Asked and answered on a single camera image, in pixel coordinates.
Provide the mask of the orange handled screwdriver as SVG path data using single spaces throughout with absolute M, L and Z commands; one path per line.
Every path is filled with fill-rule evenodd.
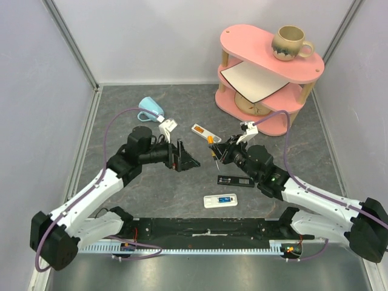
M 209 147 L 211 147 L 214 144 L 213 136 L 209 135 L 207 137 L 207 142 L 208 142 Z M 212 158 L 215 161 L 216 167 L 217 167 L 218 171 L 220 171 L 216 154 L 212 149 L 210 151 L 211 151 Z

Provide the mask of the white remote blue batteries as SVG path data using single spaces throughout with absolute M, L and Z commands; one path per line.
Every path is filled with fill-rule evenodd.
M 203 203 L 206 209 L 235 207 L 238 205 L 238 199 L 234 193 L 222 195 L 207 195 L 203 197 Z

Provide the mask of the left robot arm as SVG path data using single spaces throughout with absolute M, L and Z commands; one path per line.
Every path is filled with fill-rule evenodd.
M 135 127 L 127 142 L 87 186 L 49 214 L 38 212 L 34 215 L 30 247 L 36 252 L 36 270 L 44 271 L 39 265 L 40 259 L 55 270 L 62 270 L 74 260 L 79 250 L 103 238 L 114 235 L 128 238 L 133 232 L 133 216 L 121 207 L 113 207 L 93 220 L 88 217 L 139 176 L 144 165 L 157 163 L 177 172 L 200 166 L 180 139 L 172 144 L 163 135 L 153 135 L 148 127 Z

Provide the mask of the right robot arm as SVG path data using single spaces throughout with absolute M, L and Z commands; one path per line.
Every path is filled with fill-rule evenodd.
M 263 145 L 248 147 L 231 137 L 209 146 L 223 164 L 235 164 L 269 198 L 299 205 L 310 211 L 296 211 L 278 223 L 283 238 L 313 235 L 344 242 L 350 249 L 373 263 L 380 263 L 387 252 L 387 212 L 373 199 L 349 199 L 323 191 L 274 165 L 273 156 Z

